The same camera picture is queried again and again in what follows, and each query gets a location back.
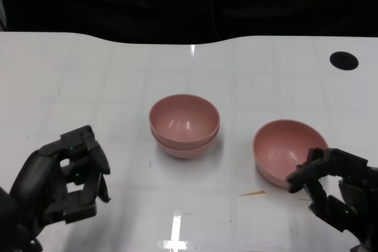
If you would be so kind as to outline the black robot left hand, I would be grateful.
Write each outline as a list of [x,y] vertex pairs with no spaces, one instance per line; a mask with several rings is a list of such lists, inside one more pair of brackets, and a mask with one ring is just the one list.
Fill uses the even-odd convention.
[[107,157],[87,125],[62,134],[33,152],[10,190],[22,209],[21,222],[32,228],[96,215],[96,200],[110,201]]

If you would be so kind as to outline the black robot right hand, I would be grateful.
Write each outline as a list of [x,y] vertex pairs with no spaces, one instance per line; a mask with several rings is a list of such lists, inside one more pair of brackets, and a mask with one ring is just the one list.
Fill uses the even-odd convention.
[[[328,175],[341,178],[342,200],[322,187],[320,179]],[[290,193],[306,191],[314,215],[359,240],[352,251],[377,251],[377,169],[367,160],[336,148],[311,148],[307,160],[286,180]]]

